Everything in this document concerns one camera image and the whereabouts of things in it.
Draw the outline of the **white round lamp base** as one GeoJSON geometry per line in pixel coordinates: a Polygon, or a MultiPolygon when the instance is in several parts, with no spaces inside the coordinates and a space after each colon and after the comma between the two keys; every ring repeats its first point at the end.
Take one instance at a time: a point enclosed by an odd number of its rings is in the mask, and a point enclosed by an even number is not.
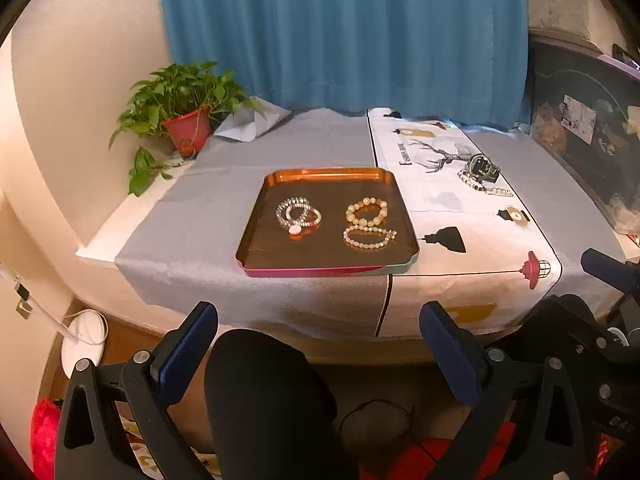
{"type": "Polygon", "coordinates": [[[71,378],[78,361],[87,360],[94,366],[101,364],[108,322],[101,312],[93,309],[81,310],[65,319],[70,335],[65,335],[62,341],[61,363],[65,376],[71,378]]]}

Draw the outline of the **white printed table runner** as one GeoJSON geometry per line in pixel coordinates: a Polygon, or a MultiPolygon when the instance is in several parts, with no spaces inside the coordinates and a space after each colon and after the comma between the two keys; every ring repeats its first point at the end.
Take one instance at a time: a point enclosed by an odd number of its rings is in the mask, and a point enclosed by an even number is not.
{"type": "Polygon", "coordinates": [[[477,334],[521,321],[562,266],[514,188],[504,177],[477,185],[460,176],[479,149],[448,120],[412,122],[384,107],[367,120],[378,166],[395,176],[420,247],[392,279],[380,336],[419,336],[429,301],[477,334]]]}

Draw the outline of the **grey tablecloth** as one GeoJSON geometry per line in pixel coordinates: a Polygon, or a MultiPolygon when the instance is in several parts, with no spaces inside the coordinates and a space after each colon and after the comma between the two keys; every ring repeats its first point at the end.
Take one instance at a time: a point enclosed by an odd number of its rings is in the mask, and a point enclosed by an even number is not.
{"type": "MultiPolygon", "coordinates": [[[[578,184],[528,136],[461,129],[501,168],[534,216],[562,266],[544,297],[574,294],[594,315],[620,293],[582,270],[589,248],[614,259],[623,251],[578,184]]],[[[395,274],[253,278],[235,254],[265,177],[283,169],[381,168],[367,113],[318,108],[293,114],[250,142],[211,136],[201,153],[166,184],[165,194],[115,249],[113,262],[134,290],[114,315],[164,332],[200,301],[220,322],[281,338],[385,338],[378,329],[395,274]]]]}

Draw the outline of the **black chair back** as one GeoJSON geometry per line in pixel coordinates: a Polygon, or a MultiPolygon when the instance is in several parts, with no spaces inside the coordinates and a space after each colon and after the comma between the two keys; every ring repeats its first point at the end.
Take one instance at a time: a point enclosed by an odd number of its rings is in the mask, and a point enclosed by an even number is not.
{"type": "Polygon", "coordinates": [[[337,404],[303,352],[256,330],[214,343],[205,399],[225,479],[357,479],[334,429],[337,404]]]}

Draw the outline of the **dark storage box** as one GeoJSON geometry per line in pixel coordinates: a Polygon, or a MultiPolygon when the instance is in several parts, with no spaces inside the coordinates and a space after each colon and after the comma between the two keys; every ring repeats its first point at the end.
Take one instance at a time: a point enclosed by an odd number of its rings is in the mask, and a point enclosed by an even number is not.
{"type": "Polygon", "coordinates": [[[611,55],[533,36],[530,135],[612,228],[639,233],[639,71],[611,55]]]}

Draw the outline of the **orange metal tray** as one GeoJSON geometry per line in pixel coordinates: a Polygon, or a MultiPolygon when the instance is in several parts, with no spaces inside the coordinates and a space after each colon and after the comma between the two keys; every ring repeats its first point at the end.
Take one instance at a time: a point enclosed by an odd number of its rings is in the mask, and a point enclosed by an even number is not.
{"type": "Polygon", "coordinates": [[[395,176],[381,168],[268,174],[235,258],[253,278],[395,274],[418,260],[395,176]]]}

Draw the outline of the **red plant pot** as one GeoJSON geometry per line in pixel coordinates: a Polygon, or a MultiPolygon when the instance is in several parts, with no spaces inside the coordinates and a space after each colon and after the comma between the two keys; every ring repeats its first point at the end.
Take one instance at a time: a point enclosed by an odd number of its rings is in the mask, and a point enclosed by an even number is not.
{"type": "Polygon", "coordinates": [[[182,158],[196,156],[212,133],[209,122],[208,107],[204,106],[163,122],[163,127],[168,131],[175,148],[182,158]]]}

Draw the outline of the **green potted plant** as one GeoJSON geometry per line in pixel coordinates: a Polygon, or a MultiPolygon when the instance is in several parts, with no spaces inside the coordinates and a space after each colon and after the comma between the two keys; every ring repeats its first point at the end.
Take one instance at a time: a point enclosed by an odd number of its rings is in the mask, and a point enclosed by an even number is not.
{"type": "MultiPolygon", "coordinates": [[[[171,137],[163,122],[180,117],[207,106],[212,133],[225,119],[238,117],[246,110],[262,113],[264,107],[249,96],[234,80],[232,70],[220,74],[215,72],[216,61],[189,64],[172,63],[149,74],[148,78],[136,81],[131,89],[134,94],[126,110],[117,118],[117,128],[109,144],[125,132],[140,139],[168,139],[171,137]]],[[[177,155],[183,160],[172,142],[177,155]]]]}

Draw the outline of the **beige fabric storage box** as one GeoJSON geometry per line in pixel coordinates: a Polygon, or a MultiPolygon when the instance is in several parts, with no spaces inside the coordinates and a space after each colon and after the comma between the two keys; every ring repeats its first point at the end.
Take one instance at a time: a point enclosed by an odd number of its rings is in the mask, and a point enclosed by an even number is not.
{"type": "Polygon", "coordinates": [[[629,28],[608,0],[528,0],[528,26],[536,35],[610,54],[634,50],[629,28]]]}

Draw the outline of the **blue curtain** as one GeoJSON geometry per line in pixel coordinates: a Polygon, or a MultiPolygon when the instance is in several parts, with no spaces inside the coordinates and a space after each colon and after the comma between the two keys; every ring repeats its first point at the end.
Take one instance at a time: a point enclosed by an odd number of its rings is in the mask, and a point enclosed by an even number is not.
{"type": "Polygon", "coordinates": [[[162,0],[172,57],[214,61],[288,108],[385,106],[510,127],[528,61],[527,0],[162,0]]]}

